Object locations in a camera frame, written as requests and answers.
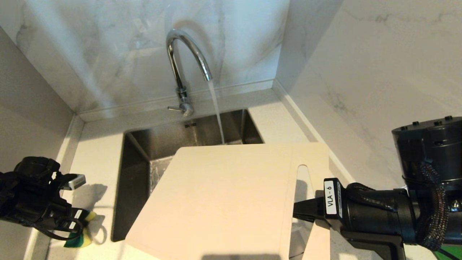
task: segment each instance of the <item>white countertop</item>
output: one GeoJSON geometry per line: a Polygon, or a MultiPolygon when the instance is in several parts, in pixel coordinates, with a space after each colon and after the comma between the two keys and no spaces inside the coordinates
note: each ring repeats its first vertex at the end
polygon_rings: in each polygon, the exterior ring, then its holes
{"type": "MultiPolygon", "coordinates": [[[[219,98],[218,104],[221,111],[248,108],[265,143],[308,142],[272,89],[219,98]]],[[[195,117],[214,113],[211,100],[194,103],[194,107],[195,117]]],[[[161,109],[85,124],[71,173],[85,174],[87,184],[73,192],[64,192],[63,197],[74,207],[93,208],[100,216],[91,222],[93,243],[73,249],[64,248],[62,241],[52,240],[48,260],[155,259],[124,241],[110,240],[123,133],[181,120],[184,120],[181,113],[161,109]]],[[[335,231],[331,231],[331,237],[332,259],[380,259],[372,251],[353,248],[335,231]]],[[[434,259],[425,250],[406,247],[409,259],[434,259]]]]}

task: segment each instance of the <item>chrome faucet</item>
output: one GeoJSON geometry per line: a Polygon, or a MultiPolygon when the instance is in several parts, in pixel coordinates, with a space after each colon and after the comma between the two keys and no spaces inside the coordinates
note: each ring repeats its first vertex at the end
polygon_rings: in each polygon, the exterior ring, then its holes
{"type": "Polygon", "coordinates": [[[210,69],[208,68],[207,61],[205,60],[204,56],[202,55],[201,50],[197,47],[197,44],[194,40],[189,36],[189,34],[185,33],[179,29],[172,29],[169,34],[167,35],[167,53],[169,54],[170,58],[170,65],[173,69],[173,75],[175,77],[175,81],[177,84],[176,94],[178,95],[178,101],[180,102],[179,107],[167,107],[170,110],[176,110],[183,112],[183,116],[187,117],[194,113],[193,105],[189,101],[188,93],[186,91],[186,86],[183,83],[180,72],[178,71],[178,66],[176,65],[176,60],[174,56],[175,50],[175,40],[181,40],[186,44],[186,46],[191,50],[196,58],[197,63],[201,69],[202,75],[206,81],[212,80],[212,74],[210,73],[210,69]]]}

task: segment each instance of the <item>stainless steel sink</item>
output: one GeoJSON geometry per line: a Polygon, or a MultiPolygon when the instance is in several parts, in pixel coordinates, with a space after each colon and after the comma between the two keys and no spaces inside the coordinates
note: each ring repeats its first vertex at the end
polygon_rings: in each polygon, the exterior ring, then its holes
{"type": "MultiPolygon", "coordinates": [[[[263,143],[247,110],[221,113],[226,144],[263,143]]],[[[216,115],[164,124],[124,136],[111,240],[124,240],[176,151],[220,145],[216,115]]]]}

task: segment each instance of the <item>marble wall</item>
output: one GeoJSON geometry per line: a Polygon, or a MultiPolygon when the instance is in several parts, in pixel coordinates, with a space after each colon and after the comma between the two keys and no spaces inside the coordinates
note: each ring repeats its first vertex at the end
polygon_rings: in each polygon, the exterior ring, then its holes
{"type": "MultiPolygon", "coordinates": [[[[172,28],[205,53],[215,87],[273,79],[289,0],[4,0],[0,26],[76,112],[175,95],[172,28]]],[[[191,91],[207,85],[179,44],[191,91]]]]}
{"type": "Polygon", "coordinates": [[[391,130],[462,111],[459,0],[292,0],[276,75],[349,173],[403,185],[391,130]]]}

